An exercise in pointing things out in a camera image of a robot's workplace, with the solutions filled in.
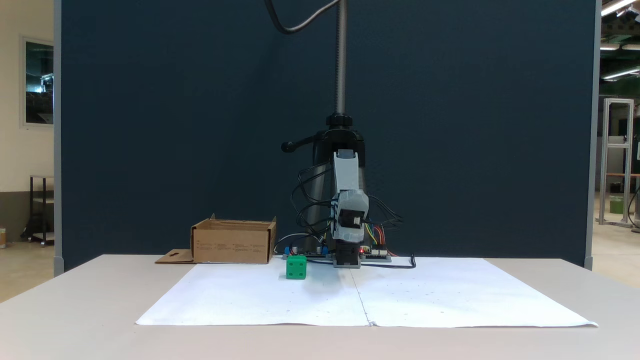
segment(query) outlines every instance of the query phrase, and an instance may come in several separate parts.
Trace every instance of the gray metal frame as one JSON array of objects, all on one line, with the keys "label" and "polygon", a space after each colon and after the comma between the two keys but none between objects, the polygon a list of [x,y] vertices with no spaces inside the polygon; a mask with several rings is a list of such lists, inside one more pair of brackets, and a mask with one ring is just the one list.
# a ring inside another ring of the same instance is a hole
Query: gray metal frame
[{"label": "gray metal frame", "polygon": [[62,154],[61,154],[61,125],[62,113],[61,98],[61,56],[62,52],[62,0],[54,0],[53,4],[53,174],[54,183],[54,229],[56,230],[56,243],[53,254],[53,275],[58,276],[65,271],[65,261],[62,258]]},{"label": "gray metal frame", "polygon": [[595,1],[593,26],[593,87],[591,89],[591,148],[589,159],[589,190],[587,195],[587,234],[584,249],[584,267],[593,269],[591,255],[593,241],[593,203],[596,187],[596,151],[598,145],[598,94],[600,93],[600,27],[602,25],[602,2]]},{"label": "gray metal frame", "polygon": [[[629,107],[627,113],[627,138],[625,143],[609,143],[609,117],[612,104],[626,104]],[[619,225],[624,227],[631,227],[629,222],[628,204],[630,200],[631,192],[631,158],[633,157],[632,144],[634,133],[634,101],[632,99],[604,99],[604,115],[602,117],[602,164],[600,167],[600,215],[598,217],[598,223],[600,225],[605,223],[604,208],[605,199],[607,195],[607,154],[609,149],[618,148],[625,149],[627,153],[627,159],[625,160],[625,198],[624,198],[624,210],[622,220],[619,222],[606,222],[611,225]]]}]

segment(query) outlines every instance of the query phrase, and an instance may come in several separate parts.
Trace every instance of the aluminum frame structure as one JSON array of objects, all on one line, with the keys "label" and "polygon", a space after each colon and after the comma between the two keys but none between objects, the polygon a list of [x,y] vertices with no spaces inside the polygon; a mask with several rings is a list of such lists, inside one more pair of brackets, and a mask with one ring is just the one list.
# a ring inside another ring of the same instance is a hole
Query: aluminum frame structure
[{"label": "aluminum frame structure", "polygon": [[[627,113],[627,136],[624,143],[609,143],[609,117],[611,116],[612,104],[626,104],[629,106]],[[629,193],[631,189],[631,157],[632,144],[634,134],[634,101],[633,99],[604,99],[604,115],[602,117],[602,160],[600,161],[600,216],[598,224],[610,224],[623,227],[632,227],[629,222]],[[625,159],[625,194],[624,194],[624,210],[622,220],[619,222],[608,222],[604,218],[605,199],[607,195],[607,155],[609,149],[624,149],[626,153]]]}]

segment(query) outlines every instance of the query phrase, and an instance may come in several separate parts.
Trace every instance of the floor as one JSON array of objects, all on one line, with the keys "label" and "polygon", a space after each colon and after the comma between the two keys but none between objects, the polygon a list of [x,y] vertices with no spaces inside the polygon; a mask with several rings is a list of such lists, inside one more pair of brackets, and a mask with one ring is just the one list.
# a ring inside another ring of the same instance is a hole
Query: floor
[{"label": "floor", "polygon": [[[605,220],[620,221],[622,215],[609,212],[605,201]],[[635,201],[631,206],[634,212]],[[600,211],[600,197],[595,196],[594,217]],[[640,288],[640,234],[626,227],[593,223],[593,271],[635,288]]]},{"label": "floor", "polygon": [[0,302],[53,278],[53,246],[9,243],[0,249]]},{"label": "floor", "polygon": [[[594,214],[598,216],[596,195]],[[606,220],[621,215],[609,213]],[[10,243],[0,249],[0,302],[10,299],[53,278],[53,246],[40,243]],[[640,234],[613,225],[593,224],[593,271],[635,288],[640,288]]]}]

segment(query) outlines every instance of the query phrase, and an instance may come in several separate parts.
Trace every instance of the green cube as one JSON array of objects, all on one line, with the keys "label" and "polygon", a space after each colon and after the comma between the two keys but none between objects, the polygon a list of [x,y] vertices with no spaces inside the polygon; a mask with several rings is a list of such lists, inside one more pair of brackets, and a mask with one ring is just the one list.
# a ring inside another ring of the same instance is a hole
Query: green cube
[{"label": "green cube", "polygon": [[307,277],[307,257],[292,255],[287,258],[287,279],[303,280]]}]

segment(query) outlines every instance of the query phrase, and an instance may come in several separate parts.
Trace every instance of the table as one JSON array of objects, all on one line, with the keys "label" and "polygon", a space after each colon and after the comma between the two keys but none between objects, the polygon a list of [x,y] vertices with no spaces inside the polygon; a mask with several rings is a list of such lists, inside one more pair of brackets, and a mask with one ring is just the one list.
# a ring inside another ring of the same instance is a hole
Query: table
[{"label": "table", "polygon": [[640,290],[557,259],[488,261],[599,328],[135,325],[193,267],[158,257],[103,255],[3,302],[0,359],[281,360],[292,344],[322,360],[640,358]]}]

